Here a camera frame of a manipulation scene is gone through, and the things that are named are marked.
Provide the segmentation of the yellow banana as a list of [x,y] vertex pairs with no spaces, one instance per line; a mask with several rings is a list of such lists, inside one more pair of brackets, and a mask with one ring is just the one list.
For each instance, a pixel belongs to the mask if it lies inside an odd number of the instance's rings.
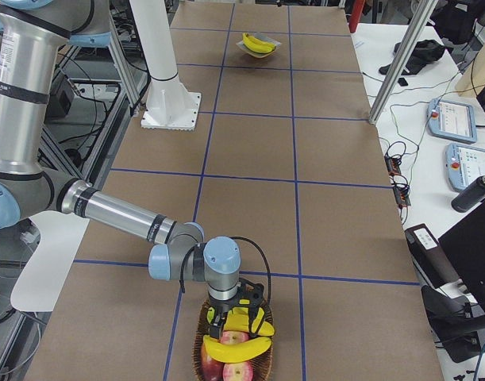
[[275,334],[274,326],[265,319],[264,309],[261,307],[252,324],[249,324],[247,307],[234,307],[227,314],[224,330],[251,333],[262,337],[272,337]]
[[237,344],[222,344],[209,335],[203,336],[207,354],[214,360],[235,364],[252,360],[265,353],[272,345],[270,337],[257,337]]
[[274,50],[276,48],[275,44],[267,42],[265,40],[258,39],[256,37],[254,37],[253,35],[250,35],[248,38],[253,44],[258,44],[260,46],[264,46],[265,49],[263,50],[263,52],[268,52],[268,51]]
[[255,52],[255,53],[259,53],[259,54],[268,54],[268,53],[272,53],[276,50],[276,48],[274,50],[271,50],[271,51],[268,51],[268,52],[263,52],[263,50],[265,49],[264,46],[260,46],[258,44],[253,44],[250,40],[249,40],[249,36],[251,34],[249,33],[243,33],[242,34],[242,40],[243,40],[243,44],[246,48],[248,48],[250,51],[252,52]]

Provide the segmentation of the woven wicker basket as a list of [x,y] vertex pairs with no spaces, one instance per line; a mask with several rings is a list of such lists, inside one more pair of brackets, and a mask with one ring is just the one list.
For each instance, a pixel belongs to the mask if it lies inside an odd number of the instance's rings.
[[[208,333],[207,310],[210,308],[210,302],[204,301],[199,312],[198,327],[195,334],[194,346],[192,352],[192,364],[197,380],[205,381],[207,378],[202,370],[201,345],[203,337]],[[253,379],[259,381],[268,381],[271,378],[273,365],[273,344],[265,352],[262,352],[249,363],[253,369]]]

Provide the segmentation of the grey square plate orange rim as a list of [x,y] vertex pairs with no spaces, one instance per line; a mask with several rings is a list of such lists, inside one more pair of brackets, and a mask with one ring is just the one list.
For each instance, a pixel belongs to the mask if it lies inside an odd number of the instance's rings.
[[241,51],[257,59],[274,54],[281,45],[281,42],[262,33],[242,33],[242,39],[236,43]]

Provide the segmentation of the red apple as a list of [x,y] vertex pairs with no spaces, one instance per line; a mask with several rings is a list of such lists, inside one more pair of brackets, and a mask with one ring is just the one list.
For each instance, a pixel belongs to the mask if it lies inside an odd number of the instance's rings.
[[252,381],[252,365],[249,361],[225,364],[222,378],[224,381]]
[[220,343],[226,345],[241,344],[249,340],[249,335],[246,332],[226,330],[223,332]]

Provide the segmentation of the dark red mango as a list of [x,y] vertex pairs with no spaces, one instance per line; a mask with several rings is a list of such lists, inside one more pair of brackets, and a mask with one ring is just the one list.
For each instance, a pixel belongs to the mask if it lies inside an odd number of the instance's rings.
[[201,370],[205,381],[220,381],[223,377],[224,364],[212,358],[206,351],[206,346],[201,347]]

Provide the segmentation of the red apple lower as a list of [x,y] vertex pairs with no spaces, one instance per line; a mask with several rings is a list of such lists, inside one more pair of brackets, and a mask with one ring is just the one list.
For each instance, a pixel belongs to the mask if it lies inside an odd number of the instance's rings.
[[225,364],[222,378],[224,381],[252,381],[252,365],[249,361]]

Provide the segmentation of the black box white label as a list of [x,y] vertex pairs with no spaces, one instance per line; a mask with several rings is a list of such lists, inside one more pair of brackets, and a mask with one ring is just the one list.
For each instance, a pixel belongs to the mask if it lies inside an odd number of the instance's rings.
[[411,255],[435,288],[460,280],[438,239],[425,224],[406,229],[405,237]]

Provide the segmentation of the orange circuit board strip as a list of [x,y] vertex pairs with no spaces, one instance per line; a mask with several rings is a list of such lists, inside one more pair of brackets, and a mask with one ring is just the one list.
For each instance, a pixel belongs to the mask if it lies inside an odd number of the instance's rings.
[[397,156],[385,155],[389,180],[394,192],[395,201],[399,209],[407,208],[410,203],[410,184],[408,179],[401,173],[401,160]]

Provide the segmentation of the black monitor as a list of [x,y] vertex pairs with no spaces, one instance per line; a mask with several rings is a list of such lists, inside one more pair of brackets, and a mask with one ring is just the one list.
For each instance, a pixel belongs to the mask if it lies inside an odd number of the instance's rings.
[[485,201],[439,239],[449,262],[485,311]]

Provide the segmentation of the lower blue teach pendant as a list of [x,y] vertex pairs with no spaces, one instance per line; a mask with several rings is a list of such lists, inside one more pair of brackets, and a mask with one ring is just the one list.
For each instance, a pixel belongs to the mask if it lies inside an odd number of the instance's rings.
[[451,143],[445,149],[445,166],[451,188],[461,192],[485,175],[485,149]]

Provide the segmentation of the black water bottle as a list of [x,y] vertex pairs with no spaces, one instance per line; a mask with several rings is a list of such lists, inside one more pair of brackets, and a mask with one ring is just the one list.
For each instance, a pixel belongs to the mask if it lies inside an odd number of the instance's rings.
[[452,201],[451,207],[459,213],[468,212],[476,203],[485,199],[485,175],[481,175],[464,190],[462,190]]

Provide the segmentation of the small black box device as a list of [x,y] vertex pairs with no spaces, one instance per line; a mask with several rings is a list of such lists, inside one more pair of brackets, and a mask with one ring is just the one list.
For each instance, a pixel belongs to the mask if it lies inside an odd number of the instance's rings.
[[401,87],[408,87],[409,86],[409,83],[406,81],[405,78],[399,78],[398,79],[398,84],[401,86]]

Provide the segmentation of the upper blue teach pendant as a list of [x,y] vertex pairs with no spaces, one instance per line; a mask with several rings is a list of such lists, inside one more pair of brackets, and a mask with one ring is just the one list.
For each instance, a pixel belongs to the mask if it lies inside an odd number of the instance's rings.
[[467,144],[477,141],[473,106],[435,98],[428,104],[427,125],[431,134]]

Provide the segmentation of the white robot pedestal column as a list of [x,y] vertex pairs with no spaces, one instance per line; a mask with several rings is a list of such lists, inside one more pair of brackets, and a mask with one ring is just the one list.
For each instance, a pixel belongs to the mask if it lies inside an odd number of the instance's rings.
[[136,1],[132,9],[151,76],[141,126],[191,131],[202,95],[188,91],[179,78],[164,2]]

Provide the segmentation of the aluminium frame post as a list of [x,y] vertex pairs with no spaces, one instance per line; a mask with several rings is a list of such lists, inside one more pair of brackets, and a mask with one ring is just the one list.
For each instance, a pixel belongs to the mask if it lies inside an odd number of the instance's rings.
[[416,12],[408,25],[404,37],[398,47],[398,51],[395,53],[395,57],[369,112],[368,122],[370,124],[375,125],[379,120],[383,108],[387,104],[391,93],[398,82],[398,78],[402,74],[406,63],[418,42],[418,38],[430,19],[437,3],[438,0],[423,0],[418,3]]

